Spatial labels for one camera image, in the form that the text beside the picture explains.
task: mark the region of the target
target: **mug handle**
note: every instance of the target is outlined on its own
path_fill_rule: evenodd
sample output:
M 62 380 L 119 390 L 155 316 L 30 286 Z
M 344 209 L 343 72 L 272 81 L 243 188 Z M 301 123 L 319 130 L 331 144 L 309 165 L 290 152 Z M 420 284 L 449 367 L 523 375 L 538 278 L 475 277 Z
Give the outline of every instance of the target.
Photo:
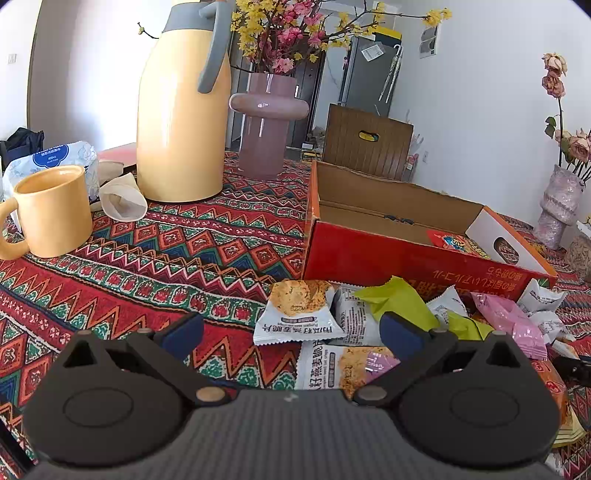
M 0 203 L 0 226 L 4 225 L 8 215 L 14 212 L 17 208 L 18 203 L 14 197 Z M 30 249 L 26 240 L 22 240 L 16 244 L 9 244 L 4 236 L 0 235 L 0 259 L 16 260 L 28 252 L 30 252 Z

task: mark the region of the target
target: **glass vase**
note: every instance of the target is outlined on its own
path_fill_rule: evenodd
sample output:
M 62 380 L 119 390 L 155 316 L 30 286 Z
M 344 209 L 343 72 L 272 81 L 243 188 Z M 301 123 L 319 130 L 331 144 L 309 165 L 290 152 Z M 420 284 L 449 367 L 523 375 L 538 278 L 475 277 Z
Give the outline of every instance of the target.
M 283 168 L 290 121 L 308 115 L 296 98 L 297 79 L 274 73 L 251 73 L 247 93 L 235 93 L 230 107 L 244 113 L 238 168 L 251 179 L 271 180 Z
M 534 228 L 534 236 L 552 250 L 560 248 L 567 225 L 576 221 L 577 208 L 585 184 L 573 172 L 554 166 L 550 182 L 540 201 L 542 214 Z

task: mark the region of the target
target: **dried rose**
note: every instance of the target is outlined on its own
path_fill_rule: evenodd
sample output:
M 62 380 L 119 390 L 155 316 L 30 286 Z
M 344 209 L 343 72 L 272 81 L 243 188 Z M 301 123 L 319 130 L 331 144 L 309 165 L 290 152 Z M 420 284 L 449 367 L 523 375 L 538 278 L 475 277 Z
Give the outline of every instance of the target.
M 589 146 L 587 134 L 583 130 L 577 131 L 576 135 L 569 138 L 569 154 L 577 160 L 587 163 L 589 153 L 591 153 L 591 147 Z
M 546 89 L 548 95 L 552 95 L 555 98 L 564 96 L 564 83 L 552 75 L 546 75 L 542 78 L 542 87 Z
M 547 53 L 542 59 L 544 60 L 544 68 L 546 68 L 546 70 L 555 69 L 566 75 L 566 60 L 562 55 L 558 55 L 557 53 Z

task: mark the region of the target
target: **snack packet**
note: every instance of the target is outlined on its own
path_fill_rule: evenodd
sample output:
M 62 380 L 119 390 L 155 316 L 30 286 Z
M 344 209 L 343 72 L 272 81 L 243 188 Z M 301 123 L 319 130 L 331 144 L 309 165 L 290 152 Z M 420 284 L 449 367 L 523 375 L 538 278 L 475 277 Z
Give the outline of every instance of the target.
M 531 366 L 538 372 L 542 382 L 544 382 L 544 385 L 546 385 L 546 388 L 550 391 L 552 398 L 558 405 L 560 424 L 563 425 L 569 409 L 569 396 L 566 391 L 566 385 L 550 360 L 532 360 Z
M 531 323 L 513 300 L 474 292 L 472 298 L 486 321 L 496 330 L 510 333 L 525 356 L 537 360 L 548 358 L 548 350 L 540 329 Z
M 14 187 L 23 178 L 58 165 L 79 165 L 84 167 L 88 197 L 91 202 L 96 200 L 99 195 L 99 161 L 96 158 L 95 149 L 87 142 L 76 142 L 53 147 L 10 162 L 2 177 L 4 199 L 8 200 L 14 196 Z M 21 224 L 18 221 L 17 212 L 12 212 L 11 217 L 20 231 Z
M 394 356 L 384 355 L 382 353 L 370 352 L 365 362 L 365 379 L 367 383 L 384 375 L 388 370 L 392 370 L 400 360 Z
M 355 296 L 369 303 L 378 322 L 384 313 L 394 312 L 426 332 L 439 327 L 439 321 L 421 296 L 403 278 L 392 277 L 379 287 L 362 288 L 355 292 Z
M 436 247 L 446 250 L 456 250 L 466 255 L 472 255 L 473 257 L 491 259 L 491 256 L 480 248 L 474 240 L 466 236 L 457 235 L 456 233 L 440 232 L 438 230 L 427 230 L 427 235 Z
M 273 285 L 252 336 L 255 345 L 346 336 L 330 313 L 335 290 L 324 280 L 283 280 Z
M 462 317 L 456 312 L 449 314 L 449 331 L 460 340 L 484 340 L 494 328 L 487 323 L 478 322 L 469 317 Z
M 460 317 L 468 317 L 466 307 L 460 300 L 460 296 L 457 294 L 454 285 L 446 288 L 436 299 L 428 302 L 427 307 L 435 315 L 437 320 L 439 320 L 443 328 L 447 328 L 449 325 L 449 319 L 447 317 L 448 310 L 457 313 Z
M 354 293 L 363 287 L 342 284 L 337 288 L 333 305 L 336 323 L 346 336 L 331 340 L 331 345 L 382 346 L 379 337 L 379 324 L 375 321 L 367 303 L 359 300 Z
M 321 341 L 304 342 L 297 361 L 296 390 L 341 388 L 348 399 L 367 383 L 365 366 L 368 354 L 393 356 L 386 347 L 326 345 Z
M 538 281 L 532 278 L 517 300 L 517 305 L 528 315 L 533 312 L 555 312 L 568 294 L 567 291 L 556 293 L 548 288 L 540 287 Z
M 564 332 L 565 336 L 571 336 L 566 329 L 566 325 L 554 312 L 535 312 L 530 315 L 530 320 L 542 332 L 546 345 L 554 342 L 561 332 Z

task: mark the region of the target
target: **yellow mug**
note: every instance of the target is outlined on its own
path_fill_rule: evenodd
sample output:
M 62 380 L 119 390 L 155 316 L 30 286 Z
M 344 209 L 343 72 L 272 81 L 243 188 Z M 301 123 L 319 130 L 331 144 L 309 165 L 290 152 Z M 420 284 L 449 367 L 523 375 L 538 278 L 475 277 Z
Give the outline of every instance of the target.
M 41 258 L 58 257 L 75 250 L 92 233 L 92 216 L 78 165 L 48 168 L 22 179 L 14 197 L 0 203 L 0 222 L 18 209 L 25 239 L 9 244 L 0 235 L 0 258 L 14 260 L 31 252 Z

